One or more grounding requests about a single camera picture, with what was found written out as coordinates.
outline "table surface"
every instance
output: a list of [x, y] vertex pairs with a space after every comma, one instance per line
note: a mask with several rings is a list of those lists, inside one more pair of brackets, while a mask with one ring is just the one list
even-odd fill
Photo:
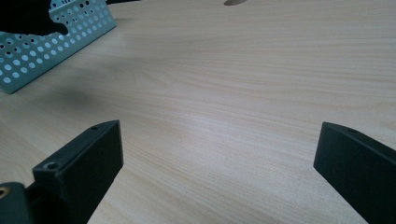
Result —
[[90, 223], [365, 223], [313, 168], [323, 121], [396, 148], [396, 2], [145, 0], [12, 95], [0, 182], [119, 119]]

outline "circular hole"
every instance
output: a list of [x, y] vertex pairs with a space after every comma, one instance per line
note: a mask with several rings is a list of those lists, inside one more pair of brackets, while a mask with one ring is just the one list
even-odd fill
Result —
[[17, 52], [17, 53], [21, 53], [21, 52], [22, 52], [22, 50], [21, 50], [20, 48], [18, 48], [18, 47], [16, 47], [16, 48], [14, 49], [14, 51]]
[[14, 44], [14, 41], [13, 41], [11, 38], [7, 38], [7, 39], [6, 39], [6, 42], [7, 42], [9, 45]]
[[242, 4], [246, 1], [247, 0], [227, 0], [224, 2], [224, 6], [227, 6], [227, 7], [236, 6], [236, 5]]
[[21, 64], [21, 62], [19, 60], [14, 60], [14, 64], [18, 66]]
[[22, 36], [21, 35], [15, 35], [16, 39], [22, 40]]
[[9, 65], [9, 64], [4, 65], [4, 68], [8, 71], [10, 71], [12, 69], [11, 65]]
[[44, 169], [49, 169], [49, 170], [55, 169], [57, 167], [58, 167], [58, 163], [56, 163], [54, 161], [47, 162], [46, 164], [43, 165]]
[[7, 187], [1, 187], [0, 188], [0, 199], [6, 197], [9, 194], [10, 191], [11, 190], [9, 188], [7, 188]]
[[5, 78], [3, 79], [3, 81], [6, 82], [6, 83], [10, 83], [10, 82], [11, 82], [11, 78], [5, 77]]

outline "wood grain surface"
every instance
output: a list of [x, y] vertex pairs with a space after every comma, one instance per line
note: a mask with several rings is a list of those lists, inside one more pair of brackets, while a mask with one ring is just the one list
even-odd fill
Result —
[[395, 1], [110, 9], [116, 29], [0, 93], [0, 182], [119, 119], [125, 165], [90, 223], [365, 223], [313, 161], [323, 121], [396, 148]]

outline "blue-gray metal bracket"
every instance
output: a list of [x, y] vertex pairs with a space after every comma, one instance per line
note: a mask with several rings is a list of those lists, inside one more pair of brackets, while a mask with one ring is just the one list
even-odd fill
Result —
[[105, 0], [53, 0], [49, 14], [69, 34], [0, 32], [0, 91], [17, 91], [116, 27]]

